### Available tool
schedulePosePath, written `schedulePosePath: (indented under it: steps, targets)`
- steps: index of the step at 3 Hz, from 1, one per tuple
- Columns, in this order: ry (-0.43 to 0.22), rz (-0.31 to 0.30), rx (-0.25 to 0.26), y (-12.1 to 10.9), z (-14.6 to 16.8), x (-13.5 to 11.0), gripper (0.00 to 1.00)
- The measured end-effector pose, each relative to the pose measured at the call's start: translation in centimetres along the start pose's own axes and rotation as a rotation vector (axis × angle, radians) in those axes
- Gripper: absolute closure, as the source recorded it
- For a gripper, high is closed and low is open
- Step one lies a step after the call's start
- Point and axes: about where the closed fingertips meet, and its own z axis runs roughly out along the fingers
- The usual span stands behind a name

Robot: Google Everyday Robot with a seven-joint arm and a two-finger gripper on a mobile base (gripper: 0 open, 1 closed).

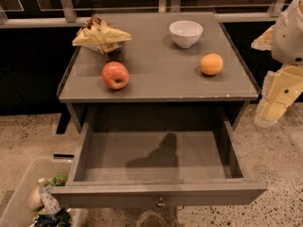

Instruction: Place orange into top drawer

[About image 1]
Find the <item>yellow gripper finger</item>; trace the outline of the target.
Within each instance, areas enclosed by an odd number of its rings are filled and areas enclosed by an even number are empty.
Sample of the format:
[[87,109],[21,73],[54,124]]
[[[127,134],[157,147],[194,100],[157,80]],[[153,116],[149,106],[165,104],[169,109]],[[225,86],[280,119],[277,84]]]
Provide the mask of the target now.
[[251,47],[260,51],[270,51],[272,49],[272,36],[274,27],[267,28],[259,37],[257,37],[252,43]]
[[302,93],[302,66],[287,64],[276,72],[269,71],[263,81],[256,124],[263,128],[275,125]]

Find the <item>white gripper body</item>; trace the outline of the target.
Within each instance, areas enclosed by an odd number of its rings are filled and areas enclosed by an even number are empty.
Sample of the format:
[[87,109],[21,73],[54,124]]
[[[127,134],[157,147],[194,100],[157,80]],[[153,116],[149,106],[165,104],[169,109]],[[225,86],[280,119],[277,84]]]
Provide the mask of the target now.
[[303,64],[303,0],[283,11],[273,29],[272,57],[284,64]]

